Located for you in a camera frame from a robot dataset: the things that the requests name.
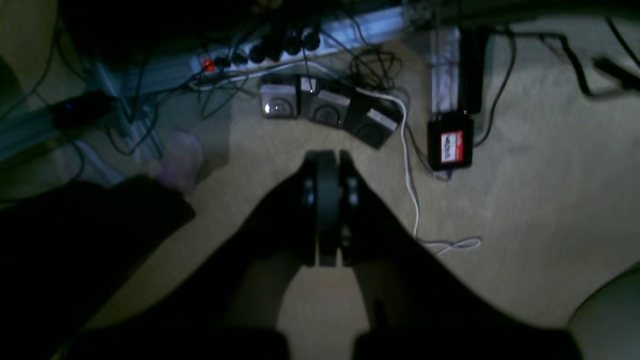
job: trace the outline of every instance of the cable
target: cable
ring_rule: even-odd
[[[113,148],[119,152],[120,154],[124,155],[124,156],[131,156],[133,155],[136,150],[138,149],[138,147],[140,147],[140,145],[142,145],[142,143],[145,142],[145,140],[147,138],[149,138],[149,136],[153,133],[153,130],[156,127],[158,118],[159,118],[159,112],[160,112],[160,107],[173,95],[175,95],[178,91],[180,90],[184,90],[185,87],[189,84],[189,81],[191,81],[191,78],[189,78],[187,81],[185,81],[184,83],[176,86],[175,88],[166,90],[164,92],[161,92],[159,94],[156,94],[156,96],[160,96],[160,95],[164,95],[164,99],[158,99],[156,98],[155,101],[155,105],[154,105],[154,116],[152,117],[151,123],[149,124],[149,127],[147,128],[147,131],[145,132],[145,134],[140,138],[140,140],[138,140],[138,142],[136,142],[130,150],[125,151],[122,150],[115,142],[114,138],[113,138],[113,134],[111,133],[111,128],[107,127],[106,128],[106,133],[107,133],[107,138],[109,139],[109,143],[111,143],[111,146],[113,146]]]
[[[211,58],[211,52],[209,51],[209,47],[207,46],[206,41],[202,41],[202,39],[201,39],[200,37],[198,37],[198,38],[200,39],[200,46],[202,46],[202,49],[204,49],[204,52],[205,52],[205,54],[206,54],[206,59],[207,59],[207,60],[209,60],[209,61],[211,61],[211,62],[213,62],[213,59]],[[228,46],[228,51],[227,51],[228,53],[227,53],[227,57],[229,57],[229,56],[230,56],[230,54],[231,54],[231,47],[230,47],[230,46],[231,46],[231,45],[229,45],[229,46]],[[196,97],[196,99],[197,99],[197,101],[198,101],[198,105],[200,105],[200,103],[201,103],[201,96],[200,96],[200,92],[198,92],[198,93],[197,93],[197,97]]]
[[[322,28],[320,29],[320,32],[323,33],[326,37],[328,37],[329,39],[331,39],[333,42],[335,42],[338,46],[340,46],[342,48],[342,50],[344,50],[345,52],[347,52],[349,55],[351,55],[352,58],[357,57],[357,55],[351,51],[351,49],[349,49],[346,45],[344,45],[342,42],[340,42],[338,39],[336,39],[333,35],[331,35],[329,32],[323,30]],[[362,65],[367,68],[367,70],[369,72],[371,72],[371,74],[375,74],[375,70],[373,70],[369,64],[367,63],[362,63]]]
[[[132,101],[132,106],[131,109],[129,110],[129,114],[127,117],[128,123],[132,124],[135,120],[136,120],[136,113],[138,112],[138,103],[140,102],[140,91],[142,88],[142,81],[145,75],[145,68],[147,67],[149,61],[151,60],[151,57],[153,55],[153,51],[149,50],[149,52],[147,52],[145,54],[145,57],[143,59],[143,62],[141,64],[140,70],[138,71],[138,80],[136,82],[136,90],[134,92],[134,97],[133,97],[133,101]],[[174,92],[176,90],[179,90],[181,88],[181,86],[178,86],[174,89],[169,90],[169,92]],[[111,146],[113,146],[113,148],[115,149],[116,152],[118,152],[121,155],[124,156],[131,156],[133,155],[136,150],[138,150],[138,147],[140,147],[142,145],[142,143],[145,142],[145,140],[147,140],[147,138],[149,138],[149,136],[153,133],[153,130],[157,124],[157,120],[158,120],[158,113],[159,113],[159,108],[157,106],[155,106],[155,111],[154,111],[154,116],[151,119],[151,123],[149,124],[149,127],[147,128],[147,131],[145,132],[145,134],[133,145],[131,146],[131,148],[129,150],[123,150],[120,148],[120,146],[117,145],[117,143],[115,142],[115,139],[113,138],[113,134],[111,132],[111,128],[109,126],[107,126],[105,128],[106,134],[107,134],[107,138],[109,139],[109,143],[111,144]]]
[[[368,49],[365,49],[365,50],[361,51],[359,54],[352,54],[351,61],[349,63],[349,71],[350,71],[351,75],[356,77],[357,80],[366,83],[365,75],[363,74],[363,72],[362,72],[362,70],[360,69],[360,66],[359,66],[359,64],[363,64],[371,72],[370,76],[374,76],[376,78],[377,82],[375,84],[373,84],[373,85],[371,85],[371,84],[366,84],[366,85],[365,84],[359,84],[358,86],[360,86],[362,88],[368,87],[370,90],[388,93],[389,91],[391,91],[392,89],[394,89],[396,87],[395,83],[394,83],[393,76],[390,76],[389,73],[393,69],[393,66],[394,66],[395,63],[399,63],[400,66],[399,66],[398,72],[400,72],[402,70],[402,66],[403,66],[402,60],[400,58],[398,58],[396,56],[396,54],[393,53],[393,52],[382,51],[380,45],[374,45],[374,44],[370,43],[364,37],[364,34],[362,32],[362,27],[360,26],[360,23],[355,19],[355,17],[353,17],[345,9],[342,9],[342,12],[344,12],[347,15],[347,17],[356,26],[356,30],[358,31],[358,36],[360,36],[360,39],[361,39],[362,43],[369,47]],[[333,38],[333,41],[338,43],[338,45],[341,46],[343,49],[346,48],[346,46],[343,43],[339,42],[337,39]],[[364,58],[367,57],[367,56],[375,56],[376,57],[376,59],[378,61],[378,64],[380,65],[380,69],[382,71],[382,77],[380,75],[378,75],[377,73],[375,73],[375,71],[373,71],[373,69],[370,66],[368,66],[369,64],[371,64],[371,61],[365,61],[364,60]],[[388,68],[385,66],[385,60],[383,59],[384,57],[388,58],[388,61],[389,61]]]
[[[584,69],[582,68],[582,64],[580,63],[580,59],[575,54],[571,46],[569,45],[569,40],[565,34],[562,33],[553,33],[553,32],[513,32],[513,31],[494,31],[496,35],[502,36],[514,36],[519,38],[535,38],[538,40],[546,40],[546,39],[554,39],[560,41],[562,50],[566,54],[567,59],[571,63],[573,67],[573,71],[575,72],[575,77],[578,81],[578,87],[580,91],[590,99],[610,99],[612,97],[616,97],[619,95],[625,94],[627,91],[624,88],[613,88],[607,90],[600,90],[594,92],[589,87],[589,83],[587,82],[587,77],[584,74]]]
[[[380,66],[382,76],[377,72],[372,72],[372,64],[377,63]],[[397,76],[403,68],[402,60],[391,51],[383,51],[379,47],[364,49],[354,57],[349,63],[349,72],[351,73],[352,82],[359,87],[372,91],[389,92],[396,87],[394,77]]]
[[[207,120],[209,118],[211,118],[213,115],[217,114],[217,112],[219,112],[220,110],[222,110],[222,108],[224,108],[246,85],[247,81],[249,80],[249,74],[247,73],[244,77],[244,81],[242,83],[242,85],[240,85],[240,87],[236,88],[236,90],[231,94],[228,95],[227,98],[220,104],[218,105],[218,107],[216,107],[215,109],[211,110],[210,112],[206,113],[206,108],[207,105],[209,104],[209,99],[211,98],[211,95],[213,94],[214,90],[216,89],[215,87],[213,89],[211,89],[211,91],[209,92],[209,95],[207,96],[204,105],[202,106],[202,108],[200,109],[200,118],[202,120]]]
[[[618,42],[620,43],[620,45],[622,45],[622,48],[627,52],[627,54],[629,54],[634,63],[636,63],[636,65],[640,67],[640,60],[638,60],[636,54],[634,54],[633,50],[631,50],[625,39],[622,37],[622,34],[620,34],[620,32],[618,31],[618,28],[613,23],[613,19],[611,19],[610,17],[607,17],[606,19],[607,25],[609,25],[609,29],[611,29],[613,35],[616,37],[616,39],[618,39]]]
[[[40,75],[36,83],[33,85],[33,87],[31,87],[31,90],[25,96],[21,97],[18,101],[16,101],[13,105],[11,105],[7,110],[5,110],[2,113],[2,115],[0,115],[0,122],[6,119],[9,116],[9,114],[14,112],[20,105],[22,105],[36,91],[38,91],[38,88],[40,88],[40,85],[42,85],[42,83],[44,83],[45,79],[47,78],[47,75],[49,74],[49,70],[51,69],[51,63],[53,61],[53,53],[56,48],[56,37],[58,36],[58,30],[56,29],[58,27],[58,19],[59,19],[58,14],[56,14],[55,19],[56,21],[53,25],[53,36],[51,38],[51,45],[49,46],[49,54],[47,55],[47,61],[45,63],[45,67],[42,72],[42,75]]]
[[[321,65],[319,63],[316,63],[314,61],[307,61],[306,63],[304,61],[296,61],[296,62],[292,62],[292,63],[286,63],[283,65],[277,65],[274,67],[270,67],[268,69],[262,70],[262,71],[258,71],[258,72],[253,72],[251,74],[245,74],[245,75],[241,75],[241,76],[229,76],[228,78],[222,79],[220,80],[220,82],[217,83],[217,85],[222,85],[225,83],[231,83],[231,82],[236,82],[236,81],[244,81],[245,78],[248,79],[253,79],[253,78],[258,78],[260,76],[263,75],[267,75],[267,74],[272,74],[274,72],[277,71],[281,71],[281,70],[285,70],[291,67],[296,67],[296,66],[300,66],[300,65],[305,65],[305,66],[311,66],[315,69],[318,69],[322,72],[324,72],[325,74],[329,75],[331,78],[340,81],[341,83],[344,83],[345,85],[349,85],[349,86],[353,86],[352,83],[349,83],[347,81],[345,81],[344,79],[342,79],[340,76],[338,76],[336,73],[334,73],[333,71],[327,69],[324,65]],[[215,85],[198,85],[195,83],[195,80],[191,79],[187,82],[188,87],[190,87],[192,90],[195,91],[209,91],[212,88],[215,87]]]
[[[307,70],[307,80],[309,81],[309,92],[315,92],[314,86],[311,83],[311,73],[309,71],[309,59],[307,59],[307,52],[305,47],[302,47],[302,57],[305,59],[305,69]]]
[[[422,163],[422,166],[424,167],[424,170],[427,172],[427,174],[433,176],[436,180],[439,180],[439,181],[449,181],[448,177],[442,177],[441,175],[433,171],[433,169],[431,169],[431,167],[429,166],[429,163],[426,160],[426,155],[424,155],[420,150],[420,148],[418,148],[418,144],[415,141],[415,138],[413,137],[413,131],[411,130],[411,127],[409,126],[409,124],[406,125],[406,131],[409,134],[409,140],[411,140],[411,143],[413,144],[413,150],[415,151],[415,154],[418,157],[418,160],[420,160],[420,163]]]
[[[516,56],[517,56],[517,46],[516,46],[516,39],[513,36],[513,34],[511,33],[507,33],[507,37],[509,38],[509,48],[511,49],[511,59],[509,61],[509,67],[507,68],[507,72],[504,75],[504,80],[502,80],[502,84],[500,85],[500,88],[498,89],[498,93],[495,95],[495,99],[493,100],[493,104],[491,105],[491,111],[489,112],[489,120],[488,120],[488,124],[486,127],[486,131],[484,132],[483,137],[478,140],[476,143],[474,143],[474,147],[479,147],[480,145],[484,144],[484,142],[486,141],[486,139],[489,137],[489,134],[491,133],[492,127],[493,127],[493,118],[495,116],[495,108],[498,106],[498,101],[500,100],[500,96],[502,96],[502,93],[504,91],[504,88],[506,88],[507,86],[507,82],[509,81],[509,78],[511,77],[511,72],[513,71],[513,67],[516,63]]]
[[[445,252],[452,250],[452,249],[456,249],[456,250],[468,250],[468,249],[474,249],[476,247],[479,247],[480,245],[482,245],[482,237],[480,236],[471,236],[469,238],[464,238],[464,239],[460,239],[458,241],[448,241],[448,240],[423,240],[423,239],[417,239],[417,241],[424,245],[425,247],[427,246],[444,246],[444,249],[435,252],[433,255],[434,256],[440,256],[442,254],[444,254]]]
[[[406,144],[406,139],[404,138],[404,129],[406,127],[406,120],[407,120],[406,106],[404,105],[404,102],[402,100],[391,95],[370,92],[368,90],[364,90],[361,88],[356,88],[356,91],[371,97],[377,97],[379,99],[393,101],[394,103],[398,104],[398,106],[400,106],[400,108],[402,109],[403,116],[402,116],[402,123],[400,125],[400,139],[402,139],[402,144],[404,147],[404,152],[403,152],[404,153],[404,180],[405,180],[406,189],[409,191],[409,195],[411,196],[413,205],[415,206],[415,225],[413,226],[413,232],[412,232],[413,237],[415,238],[418,232],[418,224],[420,222],[420,208],[418,207],[418,200],[415,194],[413,193],[413,190],[411,189],[411,179],[409,175],[409,148]]]
[[[551,45],[550,43],[548,43],[545,39],[540,39],[540,42],[542,43],[542,45],[544,45],[547,49],[549,49],[549,51],[551,51],[551,53],[556,57],[556,59],[558,59],[561,63],[565,64],[565,65],[571,65],[571,63],[569,62],[569,59],[566,58],[566,55],[564,55],[564,53],[562,52],[562,50],[554,47],[553,45]]]

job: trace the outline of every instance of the black device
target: black device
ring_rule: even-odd
[[[460,29],[458,109],[468,114],[482,110],[486,46],[493,28]]]
[[[474,121],[462,112],[440,114],[427,124],[427,149],[433,171],[471,166]]]
[[[260,81],[260,106],[267,119],[295,119],[349,132],[380,149],[398,128],[400,111],[338,81],[298,75],[265,76]]]
[[[115,98],[101,91],[88,92],[50,105],[53,127],[62,131],[77,129],[91,124],[113,110]]]

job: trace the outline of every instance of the floor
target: floor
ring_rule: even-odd
[[[53,3],[10,1],[2,12],[0,1],[0,38],[14,39],[0,44],[0,56],[24,88],[44,66]],[[564,31],[579,55],[606,53],[630,64],[599,18],[541,19],[513,28]],[[637,26],[619,21],[619,28],[640,53]],[[387,47],[403,58],[404,70],[396,82],[411,94],[409,123],[424,149],[431,85],[424,54],[413,45],[418,40]],[[496,39],[490,49],[487,106],[509,59],[505,40]],[[592,70],[588,77],[593,87],[607,84]],[[82,89],[56,60],[41,94],[53,102]],[[31,109],[39,106],[37,99],[28,104]],[[498,105],[495,127],[474,154],[473,167],[442,183],[430,178],[412,156],[422,207],[419,236],[482,236],[478,249],[450,251],[440,260],[505,313],[532,325],[565,326],[587,296],[640,260],[638,113],[636,95],[588,101],[579,93],[570,66],[539,42],[519,40],[518,60]],[[193,197],[198,216],[161,245],[88,327],[117,323],[169,293],[238,229],[269,189],[297,169],[307,150],[351,152],[370,187],[407,229],[413,226],[399,134],[375,151],[346,133],[304,120],[264,120],[257,100],[246,97],[201,122],[190,95],[176,97],[162,109],[160,134],[166,136],[176,127],[197,134],[207,155],[209,175]],[[110,149],[103,133],[88,133],[86,140],[121,171],[144,171]],[[64,151],[3,176],[2,193],[26,195],[64,181]],[[429,275],[424,278],[429,286]],[[352,272],[303,269],[287,291],[278,327],[289,339],[293,358],[349,358],[353,339],[368,328]]]

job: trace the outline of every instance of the black cable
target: black cable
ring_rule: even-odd
[[[158,116],[159,116],[159,106],[156,105],[155,110],[154,110],[154,116],[151,118],[151,123],[149,124],[149,127],[147,128],[147,131],[145,131],[145,134],[140,138],[140,140],[138,140],[132,147],[131,149],[129,149],[128,151],[122,150],[115,142],[114,138],[113,138],[113,134],[111,133],[111,128],[107,127],[106,128],[106,133],[107,133],[107,137],[109,138],[109,142],[111,143],[111,146],[113,146],[113,148],[119,152],[120,154],[124,155],[124,156],[131,156],[133,155],[136,150],[138,150],[138,147],[140,147],[140,145],[142,145],[143,142],[145,142],[145,140],[147,138],[149,138],[149,136],[151,135],[151,133],[153,132],[153,130],[156,128],[156,124],[158,121]]]
[[[241,36],[241,38],[235,43],[232,44],[231,41],[228,44],[228,54],[227,57],[231,57],[233,54],[236,53],[237,48],[239,47],[239,44],[241,44],[242,42],[244,42],[251,34],[253,34],[255,31],[257,31],[259,29],[260,23],[256,22],[255,27],[250,29],[247,33],[245,33],[244,35]],[[201,79],[199,79],[199,76],[196,77],[198,84],[201,85],[203,82]],[[220,90],[220,88],[218,88],[216,86],[216,83],[218,83],[219,81],[221,81],[221,79],[225,79],[225,69],[220,69],[220,71],[215,74],[215,76],[213,78],[209,77],[207,79],[205,79],[206,83],[212,83],[211,85],[211,89],[209,90],[209,93],[207,94],[207,97],[205,98],[204,104],[202,105],[202,107],[200,108],[200,120],[206,120],[208,119],[208,117],[205,117],[205,110],[206,107],[209,104],[209,101],[211,100],[211,97],[213,96],[213,93],[216,90]],[[234,92],[232,95],[229,95],[227,100],[224,102],[224,104],[228,103],[229,101],[231,101],[231,98],[233,98],[234,96],[236,96],[240,91],[242,91],[242,89],[237,89],[236,87],[236,92]],[[198,91],[197,94],[197,101],[198,101],[198,105],[201,104],[201,98],[202,98],[202,92]]]
[[[372,64],[378,64],[382,75],[371,72]],[[394,77],[402,70],[402,60],[391,51],[380,48],[364,49],[352,57],[349,63],[349,73],[358,87],[370,91],[388,93],[396,87]]]
[[[58,30],[57,30],[58,14],[56,14],[55,19],[56,21],[53,25],[53,36],[51,38],[51,45],[49,46],[49,54],[47,55],[47,61],[45,63],[45,67],[44,67],[44,71],[42,72],[42,75],[40,75],[36,83],[33,85],[33,87],[31,87],[31,90],[25,96],[21,97],[18,101],[16,101],[13,105],[11,105],[7,110],[5,110],[2,113],[2,115],[0,115],[0,122],[6,119],[9,116],[9,114],[14,112],[20,105],[22,105],[36,91],[38,91],[38,88],[40,88],[40,85],[42,85],[42,83],[44,83],[45,79],[47,78],[47,75],[49,74],[49,70],[51,69],[51,63],[53,61],[54,50],[56,48],[56,37],[58,36]]]
[[[76,142],[73,139],[71,139],[71,137],[66,132],[64,132],[62,130],[60,130],[60,132],[65,137],[67,143],[69,143],[71,146],[73,146],[74,150],[76,150],[78,158],[80,159],[80,167],[78,168],[78,171],[76,172],[76,174],[73,177],[71,177],[71,179],[69,179],[64,185],[62,185],[62,186],[67,186],[67,185],[69,185],[71,183],[76,182],[78,179],[80,179],[80,177],[82,176],[82,174],[84,172],[84,168],[86,166],[86,159],[84,157],[84,153],[82,152],[82,150],[80,149],[78,144],[76,144]],[[19,203],[19,202],[26,202],[26,201],[34,199],[35,197],[37,197],[37,195],[30,196],[30,197],[23,197],[21,199],[0,200],[0,204],[15,204],[15,203]]]
[[[241,87],[236,85],[235,81],[229,81],[228,84],[225,85],[221,85],[218,86],[218,89],[220,90],[238,90],[239,93],[242,93],[243,95],[250,97],[251,99],[254,99],[256,96],[258,96],[257,92],[251,91],[245,87]]]
[[[302,47],[302,57],[305,59],[305,68],[307,68],[307,80],[309,81],[309,90],[311,92],[315,92],[315,89],[311,83],[311,71],[309,71],[309,59],[307,58],[307,52],[305,47]]]
[[[245,72],[245,77],[244,77],[244,81],[243,81],[242,85],[240,85],[240,87],[236,88],[236,90],[233,93],[228,95],[227,98],[220,105],[218,105],[215,109],[213,109],[210,112],[206,113],[207,105],[209,104],[209,101],[211,100],[211,95],[214,93],[215,90],[217,90],[216,86],[213,85],[213,88],[211,89],[211,91],[209,92],[209,95],[207,95],[207,98],[205,99],[204,105],[200,109],[200,118],[201,118],[201,120],[207,120],[210,117],[212,117],[213,115],[217,114],[217,112],[219,112],[222,108],[224,108],[244,88],[244,86],[246,85],[248,80],[249,80],[249,73]]]
[[[560,49],[558,49],[558,48],[552,46],[551,44],[549,44],[546,41],[546,39],[540,39],[540,42],[542,43],[542,45],[544,45],[544,47],[549,49],[549,51],[554,55],[554,57],[556,59],[558,59],[558,61],[560,61],[561,63],[563,63],[565,65],[571,65],[571,63],[567,59],[566,55],[563,54],[562,51],[560,51]]]
[[[429,166],[429,163],[427,162],[427,156],[422,153],[422,151],[420,150],[420,148],[418,147],[418,143],[415,141],[415,137],[413,136],[413,131],[411,130],[411,126],[409,126],[409,123],[406,123],[404,125],[404,129],[406,130],[406,132],[409,134],[409,139],[411,140],[411,143],[413,144],[413,150],[415,151],[416,156],[418,157],[418,160],[420,160],[420,163],[422,164],[422,167],[424,167],[424,170],[427,172],[427,174],[433,176],[436,180],[440,180],[440,181],[449,181],[448,178],[446,177],[441,177],[438,174],[436,174],[433,169]]]
[[[587,82],[587,77],[584,74],[584,69],[582,68],[582,64],[578,59],[578,56],[575,54],[571,46],[569,45],[569,39],[565,34],[562,33],[553,33],[553,32],[511,32],[511,31],[494,31],[496,35],[502,36],[514,36],[517,38],[534,38],[538,40],[546,40],[546,39],[554,39],[558,40],[561,44],[562,50],[566,54],[567,59],[571,63],[573,67],[573,71],[575,73],[575,77],[578,81],[578,87],[580,91],[590,99],[610,99],[611,97],[616,97],[626,93],[626,90],[623,88],[613,88],[608,90],[600,90],[594,92],[589,87],[589,83]]]
[[[640,67],[640,60],[638,60],[636,54],[634,54],[633,50],[631,50],[631,47],[629,47],[625,39],[622,37],[622,34],[620,34],[618,28],[613,23],[613,19],[611,19],[610,17],[607,18],[607,25],[609,25],[609,29],[611,29],[613,35],[616,37],[616,39],[618,39],[618,42],[620,43],[620,45],[622,45],[622,48],[627,52],[627,54],[629,54],[634,63],[636,63],[636,65]]]
[[[56,37],[56,49],[58,50],[58,56],[60,56],[60,60],[62,60],[62,63],[67,67],[69,71],[71,71],[73,75],[75,75],[78,79],[86,83],[86,76],[82,75],[78,70],[74,69],[74,67],[71,66],[71,63],[69,62],[66,55],[62,51],[61,39],[64,33],[65,32],[61,30],[58,36]]]
[[[509,38],[509,48],[511,49],[511,59],[509,61],[509,67],[507,68],[507,72],[504,75],[504,80],[502,80],[502,84],[500,85],[500,88],[498,89],[498,93],[495,95],[495,99],[493,100],[493,104],[491,105],[491,110],[489,112],[489,119],[488,119],[486,131],[484,132],[483,137],[480,140],[478,140],[476,143],[474,143],[474,147],[479,147],[489,137],[489,134],[491,133],[491,130],[493,128],[493,117],[495,116],[495,108],[498,106],[498,101],[500,100],[500,96],[502,96],[504,88],[506,88],[506,86],[507,86],[507,82],[509,81],[509,78],[511,77],[511,72],[513,71],[513,67],[514,67],[514,65],[516,63],[516,56],[518,54],[517,53],[517,46],[516,46],[516,39],[515,39],[515,37],[513,36],[513,34],[511,32],[507,32],[506,34],[507,34],[507,37]]]
[[[342,42],[340,42],[338,39],[336,39],[333,35],[331,35],[329,32],[323,30],[322,28],[320,29],[320,32],[323,33],[326,37],[328,37],[329,39],[331,39],[333,42],[335,42],[338,46],[340,46],[342,48],[342,50],[344,50],[345,52],[347,52],[349,55],[351,55],[352,58],[357,57],[357,55],[351,51],[351,49],[349,49],[346,45],[344,45]],[[369,66],[369,64],[362,62],[361,63],[365,68],[367,68],[367,70],[369,72],[371,72],[371,74],[376,74],[376,71],[373,70],[371,68],[371,66]]]
[[[211,52],[209,51],[209,47],[207,46],[206,41],[202,41],[202,39],[200,37],[198,37],[199,41],[200,41],[200,46],[202,46],[202,49],[204,49],[205,54],[207,55],[207,59],[211,62],[213,62],[213,59],[211,58]],[[197,101],[198,101],[198,105],[200,105],[200,92],[198,92],[197,94]]]
[[[133,95],[133,101],[131,104],[131,113],[129,114],[129,123],[132,124],[134,122],[134,120],[136,120],[136,112],[138,111],[138,103],[140,101],[140,91],[142,89],[142,80],[145,77],[145,69],[147,68],[147,65],[149,64],[149,61],[151,61],[151,56],[153,55],[153,50],[149,50],[145,57],[142,60],[142,66],[140,67],[140,70],[138,71],[138,82],[136,83],[136,91],[134,92]]]
[[[380,45],[374,45],[374,44],[370,43],[364,37],[364,34],[362,32],[362,27],[361,27],[360,23],[356,20],[356,18],[344,8],[342,9],[342,12],[345,15],[347,15],[347,17],[356,26],[356,30],[358,31],[358,36],[360,37],[360,40],[362,41],[362,43],[370,48],[368,50],[365,50],[365,51],[361,52],[360,54],[358,54],[358,56],[366,56],[366,55],[371,55],[371,54],[375,55],[377,57],[377,59],[378,59],[378,63],[380,64],[380,67],[382,69],[382,79],[386,79],[387,81],[392,81],[393,79],[389,76],[387,68],[385,66],[383,66],[384,61],[382,59],[382,56],[383,56],[383,54],[386,54],[387,56],[390,55],[392,58],[395,58],[397,60],[399,60],[399,58],[397,56],[395,56],[394,53],[391,53],[391,52],[388,52],[388,51],[386,51],[386,52],[381,51],[381,46]],[[358,56],[355,56],[352,59],[352,61],[355,60],[356,63],[357,63],[358,62],[358,60],[357,60]],[[393,88],[393,87],[395,87],[395,86],[394,85],[387,85],[387,91],[389,91],[390,88]]]
[[[405,143],[404,144],[404,149],[403,151],[405,151],[407,153],[407,155],[409,155],[409,148],[407,148],[409,146],[409,144]],[[413,168],[411,166],[411,161],[407,161],[406,162],[406,171],[407,173],[409,173],[409,186],[411,186],[411,191],[413,192],[413,196],[415,197],[415,205],[418,207],[418,212],[420,211],[420,197],[418,196],[418,189],[416,189],[415,187],[415,181],[413,180]]]

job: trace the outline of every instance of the power strip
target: power strip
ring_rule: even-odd
[[[395,38],[401,38],[410,30],[410,20],[407,18],[402,6],[395,6],[376,12],[366,13],[354,17],[354,19],[340,19],[322,24],[320,45],[315,51],[306,51],[307,58],[312,59],[318,56],[337,53],[343,47],[334,42],[326,33],[339,41],[348,49],[356,49],[364,45],[358,28],[358,23],[362,30],[362,35],[370,44],[380,44]],[[239,53],[249,54],[251,48],[260,42],[259,39],[252,39],[238,47]],[[228,48],[211,49],[207,54],[204,51],[194,50],[189,54],[166,56],[154,58],[146,65],[144,76],[140,83],[139,94],[149,94],[169,90],[183,84],[194,74],[201,74],[204,61],[215,59],[216,57],[228,58],[230,56]],[[280,61],[264,60],[262,63],[248,62],[246,65],[237,66],[231,64],[225,72],[248,71],[254,72],[266,69],[275,65],[282,65],[301,61],[304,59],[302,52],[296,55],[289,55],[283,52]],[[133,67],[128,70],[112,71],[114,85],[120,89],[120,96],[130,97],[136,94],[137,85],[141,69]]]
[[[392,40],[394,38],[398,38],[402,36],[408,29],[408,22],[404,19],[403,9],[401,6],[367,13],[355,17],[354,20],[343,19],[329,22],[323,24],[322,26],[322,32],[320,32],[319,34],[320,46],[314,51],[306,51],[307,58],[323,56],[343,50],[343,47],[340,44],[336,43],[336,41],[332,40],[324,33],[329,33],[331,37],[339,41],[342,45],[344,45],[344,47],[348,49],[356,49],[357,47],[362,47],[363,45],[365,45],[360,38],[360,33],[358,32],[358,27],[356,26],[355,22],[357,22],[360,26],[362,35],[366,39],[366,42],[370,44],[379,44],[388,40]],[[237,51],[241,54],[249,54],[251,49],[259,43],[260,40],[247,42],[242,46],[239,46]],[[192,56],[190,61],[192,73],[217,73],[219,69],[212,69],[207,72],[204,67],[209,63],[209,61],[212,61],[216,58],[223,58],[231,62],[231,59],[229,59],[229,51],[230,50],[227,48],[216,49],[209,52],[209,54],[202,51],[201,53]],[[225,68],[224,71],[255,71],[269,68],[275,65],[282,65],[302,60],[304,60],[302,51],[295,55],[290,55],[286,52],[283,52],[280,61],[271,61],[269,59],[265,59],[260,63],[253,63],[249,61],[245,65],[234,65],[232,63],[231,66]]]

